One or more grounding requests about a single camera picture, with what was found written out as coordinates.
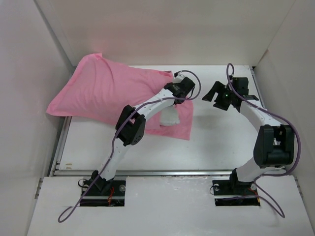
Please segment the white pillow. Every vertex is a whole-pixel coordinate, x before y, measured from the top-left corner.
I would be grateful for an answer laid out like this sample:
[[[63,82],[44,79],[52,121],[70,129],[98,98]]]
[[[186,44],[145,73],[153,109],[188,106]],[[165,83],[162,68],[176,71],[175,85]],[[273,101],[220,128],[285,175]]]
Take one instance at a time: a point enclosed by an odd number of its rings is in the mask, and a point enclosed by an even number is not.
[[[180,124],[179,113],[175,106],[169,106],[160,112],[159,123],[161,126],[174,126]]]

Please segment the pink satin pillowcase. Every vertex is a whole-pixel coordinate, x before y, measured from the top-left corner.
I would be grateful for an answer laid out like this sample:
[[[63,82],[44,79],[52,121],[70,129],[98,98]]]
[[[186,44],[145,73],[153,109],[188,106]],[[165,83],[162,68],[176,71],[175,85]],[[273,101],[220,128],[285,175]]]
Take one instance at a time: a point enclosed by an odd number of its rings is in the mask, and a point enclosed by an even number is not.
[[[46,112],[116,125],[126,105],[147,101],[172,81],[171,71],[134,68],[105,59],[102,54],[90,54],[81,59]]]

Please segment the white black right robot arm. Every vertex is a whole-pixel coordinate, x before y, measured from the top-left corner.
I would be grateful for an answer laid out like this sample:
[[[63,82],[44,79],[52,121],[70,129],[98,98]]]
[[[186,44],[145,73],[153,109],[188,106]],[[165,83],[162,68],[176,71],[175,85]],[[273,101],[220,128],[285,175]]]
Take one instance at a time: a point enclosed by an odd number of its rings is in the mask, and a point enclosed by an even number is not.
[[[293,129],[289,125],[281,124],[263,110],[259,99],[249,94],[246,77],[229,78],[231,85],[216,81],[202,99],[213,101],[214,107],[224,111],[233,106],[256,129],[257,139],[253,157],[246,164],[234,169],[228,180],[213,181],[216,196],[249,195],[249,189],[257,177],[291,164],[294,155]]]

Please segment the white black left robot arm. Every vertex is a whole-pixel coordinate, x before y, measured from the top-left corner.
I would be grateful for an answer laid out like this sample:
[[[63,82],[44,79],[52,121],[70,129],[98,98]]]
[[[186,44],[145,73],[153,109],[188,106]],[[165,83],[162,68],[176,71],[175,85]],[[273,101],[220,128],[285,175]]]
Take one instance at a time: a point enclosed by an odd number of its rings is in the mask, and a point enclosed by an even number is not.
[[[195,88],[195,83],[188,77],[181,77],[181,74],[178,74],[177,78],[180,79],[179,82],[166,84],[160,92],[144,103],[123,108],[115,126],[110,155],[100,169],[93,171],[91,175],[90,186],[98,194],[104,196],[109,192],[119,163],[128,149],[143,138],[146,122],[163,109],[188,100],[187,96]]]

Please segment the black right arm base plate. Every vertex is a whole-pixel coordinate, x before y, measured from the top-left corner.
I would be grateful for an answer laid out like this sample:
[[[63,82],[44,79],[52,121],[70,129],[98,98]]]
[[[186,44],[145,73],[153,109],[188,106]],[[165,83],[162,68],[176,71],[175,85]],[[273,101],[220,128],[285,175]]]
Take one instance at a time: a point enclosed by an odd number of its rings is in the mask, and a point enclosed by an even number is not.
[[[232,184],[229,179],[213,179],[211,194],[217,207],[260,206],[256,186],[253,182]]]

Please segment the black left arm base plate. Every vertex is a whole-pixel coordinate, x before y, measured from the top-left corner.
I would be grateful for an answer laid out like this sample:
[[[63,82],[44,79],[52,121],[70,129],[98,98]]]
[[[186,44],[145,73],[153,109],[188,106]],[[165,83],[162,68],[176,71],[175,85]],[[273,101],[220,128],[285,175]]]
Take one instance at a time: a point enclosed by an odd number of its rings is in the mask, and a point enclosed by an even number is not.
[[[124,207],[126,193],[126,179],[113,180],[110,188],[101,193],[93,185],[87,194],[80,200],[80,207]]]

